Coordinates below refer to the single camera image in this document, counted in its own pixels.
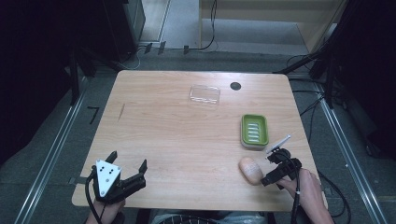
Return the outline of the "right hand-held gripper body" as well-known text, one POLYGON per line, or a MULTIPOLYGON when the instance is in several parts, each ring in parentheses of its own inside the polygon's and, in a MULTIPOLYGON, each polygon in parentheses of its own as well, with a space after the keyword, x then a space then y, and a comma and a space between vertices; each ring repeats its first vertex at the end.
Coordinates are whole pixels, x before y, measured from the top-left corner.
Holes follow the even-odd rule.
MULTIPOLYGON (((266 150, 267 157, 272 153, 274 149, 283 148, 282 145, 285 144, 289 139, 290 139, 290 135, 287 134, 282 140, 278 141, 270 149, 267 149, 266 150)), ((299 174, 299 170, 301 169, 301 167, 302 164, 300 163, 300 161, 296 158, 293 158, 290 154, 290 158, 286 161, 277 164, 275 169, 280 170, 281 173, 283 174, 283 177, 288 176, 291 180, 293 180, 299 174)))

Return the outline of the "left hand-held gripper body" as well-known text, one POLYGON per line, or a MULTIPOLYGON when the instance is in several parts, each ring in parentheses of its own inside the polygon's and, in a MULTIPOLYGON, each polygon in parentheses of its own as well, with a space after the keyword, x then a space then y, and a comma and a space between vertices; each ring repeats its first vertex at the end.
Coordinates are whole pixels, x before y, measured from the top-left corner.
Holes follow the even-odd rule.
POLYGON ((120 183, 121 168, 107 161, 97 160, 92 168, 93 191, 97 201, 118 203, 124 200, 120 183))

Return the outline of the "beige bread roll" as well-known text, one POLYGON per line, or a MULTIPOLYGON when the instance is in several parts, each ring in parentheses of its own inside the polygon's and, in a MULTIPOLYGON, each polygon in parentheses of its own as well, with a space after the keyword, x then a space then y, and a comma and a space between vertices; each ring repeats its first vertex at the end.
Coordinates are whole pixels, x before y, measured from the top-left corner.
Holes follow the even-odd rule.
POLYGON ((249 157, 244 157, 238 163, 238 167, 251 185, 260 185, 263 173, 257 162, 249 157))

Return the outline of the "person's right hand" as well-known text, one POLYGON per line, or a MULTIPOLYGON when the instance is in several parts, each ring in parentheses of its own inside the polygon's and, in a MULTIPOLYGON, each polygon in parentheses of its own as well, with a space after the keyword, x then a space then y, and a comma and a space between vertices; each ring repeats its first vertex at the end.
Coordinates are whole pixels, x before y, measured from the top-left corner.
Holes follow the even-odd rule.
POLYGON ((297 183, 300 183, 300 205, 310 216, 318 215, 320 210, 325 209, 321 187, 318 179, 309 170, 301 169, 299 178, 294 180, 280 179, 277 184, 287 190, 295 197, 297 193, 297 183))

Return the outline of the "person's left hand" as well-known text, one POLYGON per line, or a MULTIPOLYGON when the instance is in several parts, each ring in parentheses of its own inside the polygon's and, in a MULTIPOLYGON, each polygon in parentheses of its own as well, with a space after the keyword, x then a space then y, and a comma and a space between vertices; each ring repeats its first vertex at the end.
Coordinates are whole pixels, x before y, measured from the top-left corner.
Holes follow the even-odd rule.
MULTIPOLYGON (((125 201, 105 205, 102 202, 94 201, 93 206, 99 218, 111 219, 114 218, 124 207, 125 201)), ((89 217, 94 217, 93 212, 89 213, 89 217)))

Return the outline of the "grey tape strip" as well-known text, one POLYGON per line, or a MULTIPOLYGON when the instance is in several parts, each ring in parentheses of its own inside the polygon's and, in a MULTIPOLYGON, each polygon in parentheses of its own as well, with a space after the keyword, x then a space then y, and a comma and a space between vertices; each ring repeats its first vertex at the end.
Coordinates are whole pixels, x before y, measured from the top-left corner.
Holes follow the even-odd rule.
POLYGON ((86 177, 79 176, 79 177, 70 177, 68 180, 69 185, 77 185, 77 184, 85 184, 87 181, 86 177))

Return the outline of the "green soap dish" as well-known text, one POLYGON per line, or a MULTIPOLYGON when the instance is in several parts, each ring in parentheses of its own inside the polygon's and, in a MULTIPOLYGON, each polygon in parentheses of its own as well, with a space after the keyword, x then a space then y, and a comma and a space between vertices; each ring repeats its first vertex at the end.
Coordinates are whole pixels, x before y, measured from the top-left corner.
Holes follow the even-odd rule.
POLYGON ((241 144, 246 148, 263 150, 269 143, 265 116, 246 114, 241 118, 241 144))

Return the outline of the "black angled floor tape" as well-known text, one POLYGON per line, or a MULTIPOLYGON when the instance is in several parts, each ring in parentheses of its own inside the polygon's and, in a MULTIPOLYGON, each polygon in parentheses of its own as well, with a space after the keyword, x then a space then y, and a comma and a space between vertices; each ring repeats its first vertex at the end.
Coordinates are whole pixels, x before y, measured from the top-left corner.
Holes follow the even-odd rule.
POLYGON ((93 122, 95 121, 95 119, 97 117, 97 114, 98 114, 98 112, 100 110, 100 107, 99 106, 90 106, 89 105, 89 106, 87 106, 87 109, 92 111, 92 118, 90 120, 90 124, 93 124, 93 122))

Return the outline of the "black metal stand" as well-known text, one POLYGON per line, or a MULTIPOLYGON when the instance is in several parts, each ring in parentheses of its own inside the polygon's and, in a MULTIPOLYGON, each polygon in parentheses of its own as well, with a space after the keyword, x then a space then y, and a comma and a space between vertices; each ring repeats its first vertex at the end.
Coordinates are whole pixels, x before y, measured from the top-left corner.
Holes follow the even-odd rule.
POLYGON ((88 50, 81 46, 71 46, 68 56, 70 88, 72 93, 70 105, 75 105, 80 96, 78 70, 81 70, 86 77, 93 77, 96 73, 96 68, 92 63, 88 50))
POLYGON ((337 68, 336 51, 342 42, 342 37, 346 32, 347 25, 350 22, 351 15, 355 10, 355 4, 357 0, 343 0, 344 4, 341 6, 342 12, 334 27, 330 36, 318 47, 313 53, 309 53, 304 56, 300 61, 288 65, 286 68, 275 71, 275 74, 288 73, 308 64, 314 62, 313 66, 309 70, 309 76, 313 79, 317 79, 326 76, 325 82, 323 83, 325 92, 323 93, 323 99, 327 106, 333 109, 332 104, 332 88, 336 73, 339 71, 337 68))

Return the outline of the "clear plastic lid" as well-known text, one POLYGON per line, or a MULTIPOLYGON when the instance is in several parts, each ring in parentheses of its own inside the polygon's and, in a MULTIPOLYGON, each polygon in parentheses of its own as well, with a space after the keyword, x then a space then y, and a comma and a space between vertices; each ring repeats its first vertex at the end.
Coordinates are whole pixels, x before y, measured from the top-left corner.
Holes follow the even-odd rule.
POLYGON ((196 103, 217 105, 220 98, 220 89, 206 85, 192 85, 189 99, 196 103))

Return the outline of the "black cabinet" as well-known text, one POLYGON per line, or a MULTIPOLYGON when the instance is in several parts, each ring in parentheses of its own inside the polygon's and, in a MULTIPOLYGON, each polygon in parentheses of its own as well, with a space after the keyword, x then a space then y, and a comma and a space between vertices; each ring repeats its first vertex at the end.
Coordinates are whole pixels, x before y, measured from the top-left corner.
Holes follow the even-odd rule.
POLYGON ((146 22, 142 0, 102 0, 110 30, 110 58, 121 62, 136 54, 146 22))

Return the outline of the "aluminium floor rail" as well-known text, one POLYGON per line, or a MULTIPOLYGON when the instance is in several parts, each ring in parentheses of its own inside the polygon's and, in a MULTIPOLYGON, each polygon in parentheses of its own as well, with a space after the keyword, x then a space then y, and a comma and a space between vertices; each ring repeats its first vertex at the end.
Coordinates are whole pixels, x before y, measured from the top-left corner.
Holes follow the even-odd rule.
POLYGON ((321 100, 320 105, 346 161, 346 167, 351 173, 371 220, 374 224, 389 224, 380 203, 353 152, 353 147, 347 140, 347 136, 344 133, 335 111, 330 109, 325 100, 321 100))
POLYGON ((33 213, 35 212, 35 208, 44 192, 44 189, 49 182, 54 166, 63 150, 64 143, 78 115, 83 100, 85 99, 88 86, 89 79, 87 77, 83 77, 80 80, 80 87, 78 88, 80 90, 80 95, 78 96, 76 102, 69 106, 63 123, 57 132, 51 147, 49 148, 49 153, 42 163, 35 181, 29 188, 28 194, 22 204, 20 212, 14 221, 14 224, 29 224, 33 213))

